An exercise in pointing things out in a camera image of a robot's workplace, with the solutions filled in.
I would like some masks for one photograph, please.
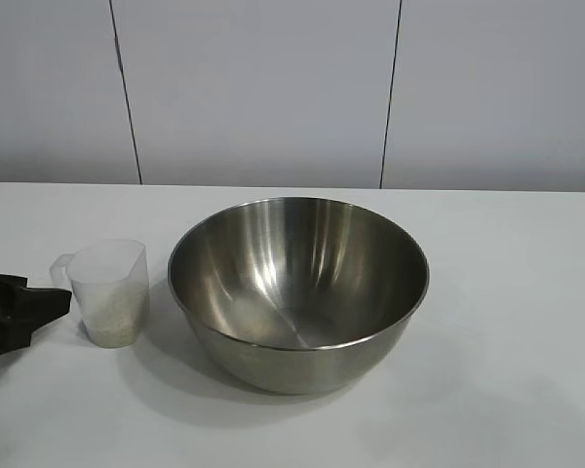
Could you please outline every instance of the white table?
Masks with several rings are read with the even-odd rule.
[[[201,354],[165,287],[191,225],[278,195],[362,205],[426,251],[431,287],[351,388],[255,393]],[[71,313],[0,357],[0,468],[585,468],[585,194],[0,184],[0,272],[147,246],[150,327],[99,349]]]

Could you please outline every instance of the mixing bowl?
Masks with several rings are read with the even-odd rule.
[[[423,299],[429,268],[379,214],[277,198],[196,225],[171,255],[169,281],[215,362],[256,387],[302,394],[375,366]]]

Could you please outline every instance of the black object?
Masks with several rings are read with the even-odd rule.
[[[27,288],[27,281],[0,275],[0,354],[30,346],[33,332],[69,312],[70,291]]]

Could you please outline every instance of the bowl rim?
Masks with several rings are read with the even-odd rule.
[[[393,323],[390,326],[385,327],[379,331],[376,331],[375,333],[368,334],[368,335],[363,336],[361,338],[353,339],[350,341],[344,341],[342,343],[328,344],[328,345],[324,345],[324,346],[313,346],[313,347],[308,347],[308,348],[290,348],[290,347],[286,347],[286,346],[273,346],[273,345],[268,345],[268,344],[260,344],[260,343],[254,343],[251,341],[247,341],[245,339],[239,338],[237,336],[233,336],[231,334],[228,334],[228,333],[225,333],[221,330],[218,330],[214,327],[211,327],[210,325],[206,324],[206,322],[204,322],[202,319],[200,319],[199,316],[197,316],[197,314],[193,314],[190,310],[188,310],[188,307],[186,307],[182,303],[182,301],[179,299],[179,297],[177,297],[176,290],[174,289],[174,285],[172,284],[172,269],[173,269],[174,258],[176,257],[177,250],[179,249],[180,245],[184,242],[184,240],[188,236],[190,236],[191,233],[193,233],[194,231],[199,229],[201,226],[206,224],[209,220],[213,219],[214,217],[217,217],[217,216],[222,215],[224,213],[231,212],[231,211],[234,211],[234,210],[237,210],[237,209],[249,206],[249,205],[258,205],[258,204],[267,203],[267,202],[273,203],[273,202],[278,202],[278,201],[283,201],[283,200],[312,200],[312,201],[323,201],[323,202],[329,202],[329,203],[336,203],[338,205],[345,205],[345,206],[352,207],[355,209],[363,210],[363,211],[365,211],[373,216],[377,216],[385,221],[388,221],[394,227],[396,227],[397,229],[402,231],[402,233],[408,237],[408,239],[413,243],[414,247],[418,250],[418,253],[422,257],[424,270],[425,270],[425,284],[423,285],[422,291],[421,291],[420,296],[419,296],[418,300],[416,301],[416,303],[411,307],[411,309],[406,314],[403,315],[403,317],[401,317],[395,323]],[[365,341],[369,341],[369,340],[375,338],[376,336],[384,334],[385,332],[387,332],[395,327],[398,327],[403,322],[406,322],[411,317],[411,315],[413,315],[413,313],[418,309],[418,307],[420,306],[420,304],[424,300],[425,296],[427,295],[427,292],[429,291],[430,276],[431,276],[431,272],[430,272],[430,268],[429,268],[429,261],[427,259],[427,255],[425,254],[424,250],[420,247],[420,245],[416,242],[416,240],[413,237],[411,237],[411,235],[408,233],[408,231],[406,231],[403,227],[401,227],[395,221],[393,221],[389,217],[384,216],[383,214],[379,214],[377,212],[374,212],[373,210],[361,207],[359,205],[355,205],[353,203],[344,202],[341,200],[333,200],[330,198],[322,198],[322,197],[298,197],[298,196],[288,196],[287,197],[287,196],[282,196],[282,197],[262,198],[259,200],[252,200],[249,202],[244,202],[244,203],[240,203],[238,205],[233,205],[231,207],[224,208],[223,210],[219,210],[218,212],[211,214],[210,216],[205,217],[204,219],[202,219],[198,223],[194,224],[188,231],[186,231],[184,233],[184,235],[182,235],[182,237],[177,241],[177,243],[175,243],[174,249],[172,250],[172,253],[170,254],[169,260],[167,262],[167,286],[169,287],[169,289],[171,291],[171,294],[172,294],[172,297],[174,298],[175,303],[182,310],[182,312],[184,313],[186,318],[189,319],[189,323],[191,323],[191,327],[192,327],[192,321],[195,320],[199,323],[199,325],[201,327],[209,330],[210,332],[214,332],[214,333],[216,333],[224,338],[231,339],[232,341],[243,343],[245,345],[256,347],[256,348],[270,349],[273,351],[287,351],[287,352],[300,352],[300,353],[307,353],[307,352],[313,352],[313,351],[328,351],[331,349],[342,349],[342,348],[346,348],[349,346],[354,346],[354,345],[363,343]]]

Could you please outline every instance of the plastic measuring cup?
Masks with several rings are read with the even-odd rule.
[[[57,287],[66,279],[71,283],[94,344],[119,348],[137,340],[149,309],[142,243],[106,240],[77,253],[65,253],[50,267],[50,276]]]

